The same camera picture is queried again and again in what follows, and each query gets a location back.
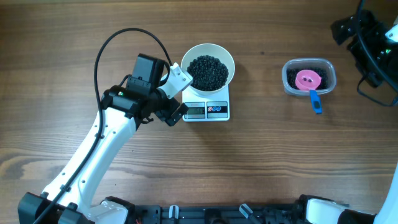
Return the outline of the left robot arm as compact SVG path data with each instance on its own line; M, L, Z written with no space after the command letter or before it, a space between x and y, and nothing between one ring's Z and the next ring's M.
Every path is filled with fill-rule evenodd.
M128 223L134 205L108 197L92 206L93 196L120 148L151 114L173 126L188 108L175 95L192 83L179 64L140 54L133 73L103 93L86 138L61 173L40 195L27 192L18 205L20 223Z

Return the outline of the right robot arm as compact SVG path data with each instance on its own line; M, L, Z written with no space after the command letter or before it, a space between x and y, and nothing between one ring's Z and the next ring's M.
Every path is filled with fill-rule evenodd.
M397 26L387 30L371 11L358 6L354 15L331 25L337 44L353 37L347 49L366 81L374 88L386 82L397 91ZM303 219L308 223L397 223L397 171L387 197L378 213L363 213L330 199L301 195Z

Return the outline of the pink scoop blue handle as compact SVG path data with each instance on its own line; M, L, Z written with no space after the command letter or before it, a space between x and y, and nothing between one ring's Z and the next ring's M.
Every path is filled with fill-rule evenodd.
M312 82L305 82L303 78L312 79ZM316 90L321 83L322 78L312 70L301 70L298 72L295 84L302 91L309 91L310 100L312 103L312 108L316 114L322 114L322 104L320 101L320 97L318 96Z

